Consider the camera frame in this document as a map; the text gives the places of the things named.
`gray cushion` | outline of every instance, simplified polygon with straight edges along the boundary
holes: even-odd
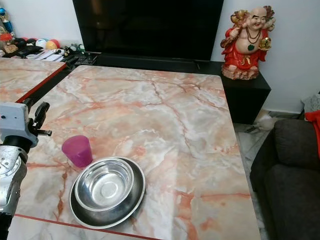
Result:
[[[277,121],[274,137],[281,163],[320,170],[316,131],[310,122],[297,119]]]
[[[280,240],[320,240],[320,173],[282,164],[264,179]]]

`stacked bowls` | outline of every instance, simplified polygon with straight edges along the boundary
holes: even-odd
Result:
[[[69,204],[79,224],[106,229],[135,212],[145,188],[145,176],[137,163],[126,157],[107,157],[80,173],[72,186]]]

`statue's green necklace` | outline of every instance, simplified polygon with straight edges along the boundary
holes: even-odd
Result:
[[[256,35],[255,37],[252,37],[252,36],[250,35],[250,32],[249,32],[249,30],[248,30],[247,27],[245,28],[245,30],[246,30],[246,37],[247,37],[249,43],[251,43],[251,44],[248,46],[248,50],[249,50],[249,51],[252,51],[253,49],[255,49],[255,46],[254,46],[253,44],[255,44],[256,42],[258,42],[258,40],[259,40],[259,37],[260,37],[260,34],[261,34],[261,29],[259,30],[259,32],[257,33],[257,35]]]

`pink plastic cup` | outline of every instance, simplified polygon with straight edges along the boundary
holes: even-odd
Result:
[[[62,152],[78,168],[84,168],[92,162],[89,139],[86,136],[72,136],[62,144]]]

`television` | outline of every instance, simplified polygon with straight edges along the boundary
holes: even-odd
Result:
[[[87,52],[210,60],[223,0],[73,0]]]

